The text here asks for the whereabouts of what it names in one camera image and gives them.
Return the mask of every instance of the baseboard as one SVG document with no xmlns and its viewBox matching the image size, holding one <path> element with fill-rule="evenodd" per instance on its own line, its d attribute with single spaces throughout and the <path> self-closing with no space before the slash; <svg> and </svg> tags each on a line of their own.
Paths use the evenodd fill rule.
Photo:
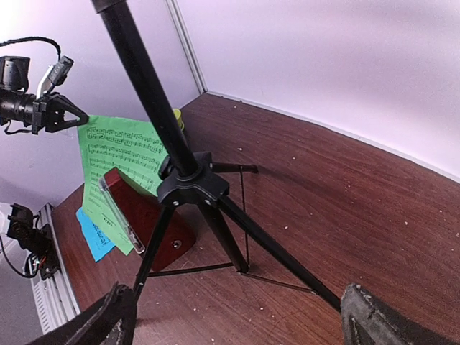
<svg viewBox="0 0 460 345">
<path fill-rule="evenodd" d="M 317 121 L 317 120 L 308 118 L 307 116 L 304 116 L 304 115 L 294 114 L 294 113 L 291 113 L 289 111 L 276 109 L 276 108 L 273 108 L 271 106 L 266 106 L 266 105 L 261 104 L 261 103 L 249 101 L 249 100 L 244 99 L 244 98 L 233 97 L 233 96 L 230 96 L 230 95 L 226 95 L 224 93 L 219 93 L 219 92 L 214 92 L 214 91 L 207 91 L 206 93 L 210 94 L 210 95 L 214 95 L 214 96 L 228 98 L 228 99 L 231 99 L 231 100 L 234 100 L 234 101 L 240 101 L 242 103 L 249 104 L 250 106 L 256 106 L 258 108 L 267 109 L 269 111 L 274 111 L 275 113 L 280 113 L 280 114 L 283 114 L 283 115 L 286 115 L 286 116 L 289 116 L 289 117 L 293 117 L 295 119 L 310 122 L 312 124 L 317 124 L 319 126 L 322 126 L 322 127 L 327 128 L 327 129 L 330 129 L 333 132 L 343 134 L 343 135 L 345 135 L 347 137 L 359 140 L 360 142 L 364 142 L 366 144 L 372 145 L 372 146 L 377 147 L 377 148 L 379 148 L 381 150 L 387 151 L 389 153 L 393 153 L 394 155 L 397 155 L 397 156 L 399 156 L 401 158 L 404 158 L 406 160 L 414 162 L 417 165 L 425 167 L 425 168 L 427 168 L 429 170 L 434 171 L 435 173 L 438 173 L 439 175 L 442 175 L 442 176 L 444 176 L 444 177 L 446 177 L 446 178 L 448 178 L 450 180 L 453 180 L 453 181 L 455 181 L 457 183 L 460 183 L 460 176 L 456 176 L 456 175 L 454 175 L 454 174 L 452 174 L 450 172 L 446 172 L 446 171 L 444 171 L 444 170 L 442 170 L 442 169 L 440 169 L 440 168 L 438 168 L 438 167 L 436 167 L 436 166 L 434 166 L 434 165 L 432 165 L 430 163 L 427 163 L 427 162 L 424 162 L 422 160 L 419 160 L 418 158 L 413 157 L 411 155 L 408 155 L 408 154 L 406 154 L 404 152 L 401 152 L 401 151 L 399 151 L 397 149 L 393 149 L 391 147 L 388 147 L 387 145 L 380 144 L 379 142 L 376 142 L 376 141 L 368 139 L 366 137 L 357 135 L 357 134 L 352 133 L 352 132 L 348 132 L 348 131 L 343 130 L 341 128 L 331 126 L 331 125 L 323 123 L 321 121 Z"/>
</svg>

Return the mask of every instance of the tripod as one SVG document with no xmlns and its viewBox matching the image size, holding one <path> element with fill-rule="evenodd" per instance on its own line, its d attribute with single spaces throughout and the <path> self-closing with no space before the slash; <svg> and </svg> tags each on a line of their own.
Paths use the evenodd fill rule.
<svg viewBox="0 0 460 345">
<path fill-rule="evenodd" d="M 255 165 L 225 164 L 212 161 L 210 152 L 192 153 L 179 129 L 169 101 L 163 91 L 126 0 L 93 0 L 96 11 L 118 52 L 123 66 L 169 156 L 162 163 L 162 179 L 157 189 L 158 201 L 163 205 L 152 237 L 134 283 L 136 300 L 148 277 L 196 272 L 197 269 L 150 272 L 155 255 L 177 207 L 190 203 L 198 206 L 206 223 L 228 255 L 231 264 L 202 267 L 201 270 L 233 265 L 237 272 L 247 274 L 248 262 L 240 251 L 228 225 L 225 213 L 247 235 L 291 271 L 311 291 L 322 297 L 340 312 L 340 299 L 318 278 L 302 266 L 286 249 L 276 242 L 260 225 L 252 220 L 229 197 L 229 183 L 217 173 L 257 173 Z"/>
</svg>

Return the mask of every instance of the blue paper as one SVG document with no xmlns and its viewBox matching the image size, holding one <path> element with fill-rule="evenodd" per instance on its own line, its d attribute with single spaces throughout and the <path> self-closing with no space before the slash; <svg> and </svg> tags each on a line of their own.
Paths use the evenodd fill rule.
<svg viewBox="0 0 460 345">
<path fill-rule="evenodd" d="M 77 219 L 81 225 L 81 231 L 88 244 L 89 250 L 97 262 L 115 247 L 115 244 L 99 230 L 89 217 L 83 212 L 83 208 L 77 211 Z"/>
</svg>

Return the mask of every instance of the green paper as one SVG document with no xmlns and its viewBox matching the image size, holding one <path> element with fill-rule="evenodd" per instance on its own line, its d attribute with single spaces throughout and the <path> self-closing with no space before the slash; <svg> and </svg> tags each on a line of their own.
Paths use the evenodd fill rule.
<svg viewBox="0 0 460 345">
<path fill-rule="evenodd" d="M 85 175 L 83 211 L 125 254 L 132 243 L 99 190 L 98 180 L 117 167 L 154 195 L 161 179 L 158 170 L 165 148 L 150 122 L 116 117 L 90 116 L 78 127 L 81 160 Z"/>
</svg>

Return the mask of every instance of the wooden table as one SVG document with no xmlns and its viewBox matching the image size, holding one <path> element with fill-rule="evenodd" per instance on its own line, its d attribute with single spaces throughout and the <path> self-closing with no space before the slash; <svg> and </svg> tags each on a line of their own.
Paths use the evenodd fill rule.
<svg viewBox="0 0 460 345">
<path fill-rule="evenodd" d="M 460 185 L 407 160 L 286 116 L 204 95 L 183 109 L 195 151 L 255 163 L 249 214 L 341 295 L 359 282 L 422 325 L 460 341 Z M 239 176 L 227 175 L 241 201 Z M 83 187 L 53 212 L 80 308 L 115 281 L 132 285 L 140 258 L 112 250 L 95 263 L 75 212 Z M 227 262 L 192 206 L 197 244 L 171 268 Z M 242 232 L 231 224 L 237 241 Z M 296 282 L 251 242 L 252 270 Z M 136 344 L 340 344 L 339 314 L 319 297 L 250 280 L 232 268 L 149 279 Z"/>
</svg>

